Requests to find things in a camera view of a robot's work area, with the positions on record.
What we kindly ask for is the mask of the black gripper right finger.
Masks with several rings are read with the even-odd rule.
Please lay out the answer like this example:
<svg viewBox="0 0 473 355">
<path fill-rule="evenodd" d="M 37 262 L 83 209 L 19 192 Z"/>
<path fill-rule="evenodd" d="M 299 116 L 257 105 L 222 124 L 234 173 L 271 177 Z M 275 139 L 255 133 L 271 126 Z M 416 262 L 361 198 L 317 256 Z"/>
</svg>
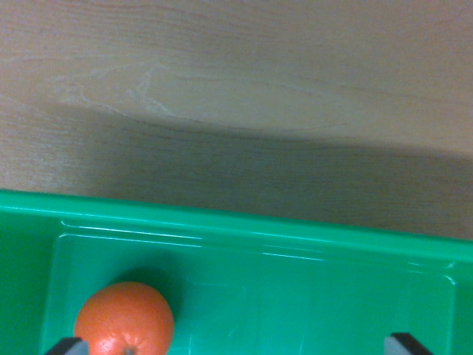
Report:
<svg viewBox="0 0 473 355">
<path fill-rule="evenodd" d="M 384 339 L 384 355 L 433 355 L 410 333 L 391 333 Z"/>
</svg>

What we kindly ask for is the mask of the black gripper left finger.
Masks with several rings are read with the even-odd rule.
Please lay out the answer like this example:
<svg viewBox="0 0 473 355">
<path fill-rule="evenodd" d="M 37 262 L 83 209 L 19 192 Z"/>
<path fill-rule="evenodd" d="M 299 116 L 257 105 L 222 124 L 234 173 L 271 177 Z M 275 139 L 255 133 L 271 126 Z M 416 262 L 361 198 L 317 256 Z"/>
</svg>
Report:
<svg viewBox="0 0 473 355">
<path fill-rule="evenodd" d="M 64 337 L 44 355 L 89 355 L 89 344 L 80 337 Z"/>
</svg>

